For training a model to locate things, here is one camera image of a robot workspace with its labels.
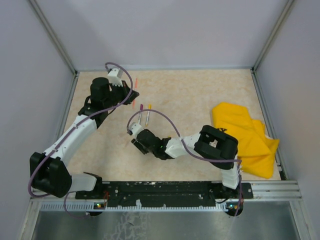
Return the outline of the orange pen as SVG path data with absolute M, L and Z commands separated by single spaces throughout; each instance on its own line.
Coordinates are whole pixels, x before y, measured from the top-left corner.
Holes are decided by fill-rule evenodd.
M 137 88 L 138 88 L 138 78 L 136 77 L 135 79 L 135 83 L 134 83 L 134 99 L 132 101 L 132 109 L 135 109 L 135 105 L 136 105 L 136 98 L 137 98 Z

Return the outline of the white purple marker pen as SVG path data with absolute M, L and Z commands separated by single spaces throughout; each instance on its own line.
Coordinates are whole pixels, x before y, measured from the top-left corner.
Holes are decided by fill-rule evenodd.
M 140 113 L 138 114 L 138 120 L 137 120 L 137 123 L 138 123 L 139 125 L 141 124 L 142 114 L 143 114 L 143 112 L 140 112 Z

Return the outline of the white yellow marker pen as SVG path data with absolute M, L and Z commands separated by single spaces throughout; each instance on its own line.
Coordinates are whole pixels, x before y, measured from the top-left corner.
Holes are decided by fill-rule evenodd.
M 145 126 L 147 127 L 149 125 L 149 119 L 150 119 L 150 111 L 147 112 Z

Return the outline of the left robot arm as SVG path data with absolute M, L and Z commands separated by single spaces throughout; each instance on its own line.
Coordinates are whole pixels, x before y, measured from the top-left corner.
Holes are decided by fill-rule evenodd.
M 98 176 L 92 173 L 71 175 L 67 165 L 113 110 L 121 105 L 130 105 L 138 96 L 139 93 L 124 80 L 114 83 L 111 77 L 95 78 L 90 85 L 90 95 L 69 129 L 43 153 L 31 155 L 29 194 L 36 197 L 32 192 L 36 189 L 44 192 L 45 196 L 62 198 L 69 192 L 86 191 L 95 199 L 101 197 L 104 186 L 97 182 Z

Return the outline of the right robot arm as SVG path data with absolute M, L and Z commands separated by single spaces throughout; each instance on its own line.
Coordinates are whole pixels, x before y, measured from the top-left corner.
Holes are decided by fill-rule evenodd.
M 151 153 L 163 161 L 190 155 L 210 162 L 220 169 L 227 197 L 235 198 L 241 192 L 240 169 L 236 163 L 239 142 L 235 137 L 210 125 L 204 125 L 196 134 L 178 138 L 159 138 L 136 122 L 127 131 L 133 136 L 132 144 L 144 155 Z

